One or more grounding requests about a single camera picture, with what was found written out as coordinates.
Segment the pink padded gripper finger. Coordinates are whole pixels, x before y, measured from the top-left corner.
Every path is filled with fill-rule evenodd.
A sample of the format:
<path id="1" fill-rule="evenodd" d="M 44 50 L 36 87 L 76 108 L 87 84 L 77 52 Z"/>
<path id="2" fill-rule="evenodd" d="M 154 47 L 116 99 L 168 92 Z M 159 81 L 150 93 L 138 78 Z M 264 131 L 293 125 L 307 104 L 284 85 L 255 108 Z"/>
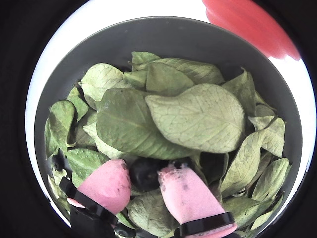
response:
<path id="1" fill-rule="evenodd" d="M 203 180 L 187 166 L 169 165 L 158 172 L 161 194 L 179 227 L 175 238 L 223 238 L 237 229 Z"/>
<path id="2" fill-rule="evenodd" d="M 71 228 L 81 238 L 132 236 L 132 229 L 117 218 L 129 203 L 131 182 L 123 159 L 99 166 L 78 187 L 63 177 L 59 184 L 71 205 Z"/>

